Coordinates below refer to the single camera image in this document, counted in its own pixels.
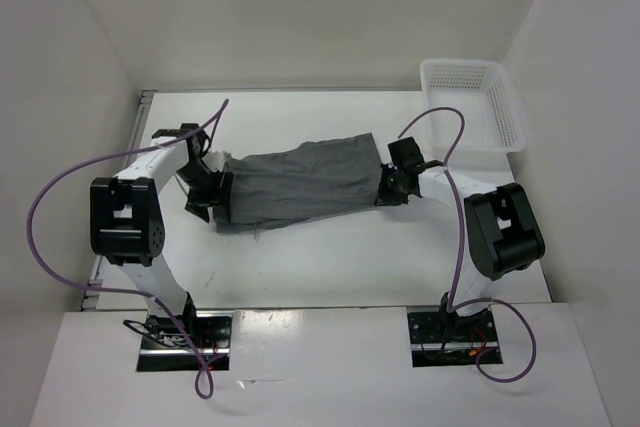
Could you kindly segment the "grey shorts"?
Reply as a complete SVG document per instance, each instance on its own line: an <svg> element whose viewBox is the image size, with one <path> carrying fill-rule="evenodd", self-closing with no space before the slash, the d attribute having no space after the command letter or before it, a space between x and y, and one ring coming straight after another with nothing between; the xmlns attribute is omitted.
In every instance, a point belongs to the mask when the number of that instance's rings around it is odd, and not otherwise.
<svg viewBox="0 0 640 427"><path fill-rule="evenodd" d="M374 206L381 159L370 133L241 159L224 154L233 175L229 214L214 212L221 235L273 230Z"/></svg>

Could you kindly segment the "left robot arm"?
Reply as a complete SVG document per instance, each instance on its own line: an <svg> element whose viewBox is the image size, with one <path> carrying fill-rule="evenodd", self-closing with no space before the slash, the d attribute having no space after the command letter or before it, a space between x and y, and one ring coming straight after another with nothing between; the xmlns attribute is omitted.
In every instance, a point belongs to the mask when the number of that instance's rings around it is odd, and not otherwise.
<svg viewBox="0 0 640 427"><path fill-rule="evenodd" d="M215 214L230 218L233 175L205 164L210 141L196 123L160 129L152 136L151 151L115 176L95 179L90 187L92 249L147 294L150 317L180 347L196 341L200 323L190 294L163 255L166 231L159 193L176 176L188 187L188 213L206 223Z"/></svg>

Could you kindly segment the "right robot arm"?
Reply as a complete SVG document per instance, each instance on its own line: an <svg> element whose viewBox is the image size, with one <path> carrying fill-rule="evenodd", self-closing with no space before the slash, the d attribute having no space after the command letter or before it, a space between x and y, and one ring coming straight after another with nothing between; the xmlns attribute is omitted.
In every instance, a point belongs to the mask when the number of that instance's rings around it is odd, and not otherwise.
<svg viewBox="0 0 640 427"><path fill-rule="evenodd" d="M524 188L497 186L427 162L411 137L388 145L391 162L381 166L378 206L400 206L412 196L454 210L458 220L452 286L441 299L438 325L460 340L480 322L504 278L527 269L546 246Z"/></svg>

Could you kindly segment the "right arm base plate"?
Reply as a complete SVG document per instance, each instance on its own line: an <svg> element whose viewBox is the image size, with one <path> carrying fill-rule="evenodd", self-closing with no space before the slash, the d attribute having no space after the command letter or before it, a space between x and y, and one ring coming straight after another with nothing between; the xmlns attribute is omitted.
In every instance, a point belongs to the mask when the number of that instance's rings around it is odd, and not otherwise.
<svg viewBox="0 0 640 427"><path fill-rule="evenodd" d="M449 315L444 307L408 309L407 323L414 368L503 363L488 309L470 317Z"/></svg>

